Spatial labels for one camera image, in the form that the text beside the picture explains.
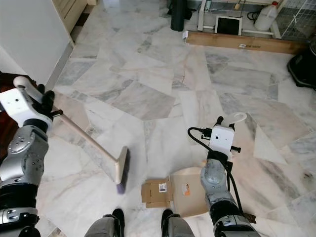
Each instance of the robot leg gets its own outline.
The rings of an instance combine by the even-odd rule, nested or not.
[[[194,237],[188,223],[171,210],[165,210],[161,220],[162,237]]]
[[[124,237],[124,213],[115,209],[112,215],[104,215],[95,221],[84,237]]]

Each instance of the wooden furniture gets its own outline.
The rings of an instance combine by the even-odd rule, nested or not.
[[[87,0],[87,4],[95,6],[97,4],[97,0]]]
[[[53,3],[70,33],[87,5],[87,0],[53,0]]]

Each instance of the white wall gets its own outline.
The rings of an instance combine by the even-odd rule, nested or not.
[[[70,41],[51,0],[0,0],[0,46],[46,84]]]
[[[13,73],[26,75],[26,72],[7,54],[0,46],[0,71],[3,73]]]

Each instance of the broom handle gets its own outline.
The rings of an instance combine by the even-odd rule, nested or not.
[[[70,118],[68,118],[65,114],[62,114],[60,116],[62,122],[64,122],[68,127],[70,127],[72,130],[77,132],[81,137],[83,137],[87,142],[89,142],[94,148],[99,150],[103,155],[110,158],[114,163],[117,162],[117,160],[108,153],[102,146],[100,146],[99,143],[97,143],[94,139],[92,139],[85,131],[83,131],[77,124],[75,124]]]
[[[25,91],[36,101],[41,103],[43,95],[30,83],[30,81],[26,77],[16,77],[13,80],[13,84],[15,87],[21,87],[24,88]],[[55,111],[59,110],[55,106],[53,106],[53,109]],[[117,163],[117,160],[108,153],[102,146],[100,146],[99,143],[97,143],[95,140],[93,140],[85,131],[83,131],[77,124],[75,124],[70,118],[68,118],[65,114],[61,115],[61,120],[69,126],[72,130],[77,132],[81,137],[83,137],[87,142],[89,142],[94,148],[99,150],[103,155],[110,158],[114,163]]]

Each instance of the flattened cardboard box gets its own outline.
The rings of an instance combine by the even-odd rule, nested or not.
[[[205,190],[200,183],[200,167],[179,170],[165,179],[149,179],[142,185],[142,202],[147,208],[170,208],[173,201],[182,217],[208,212]]]
[[[142,185],[142,202],[147,208],[170,207],[172,201],[171,183],[169,178],[148,179]]]

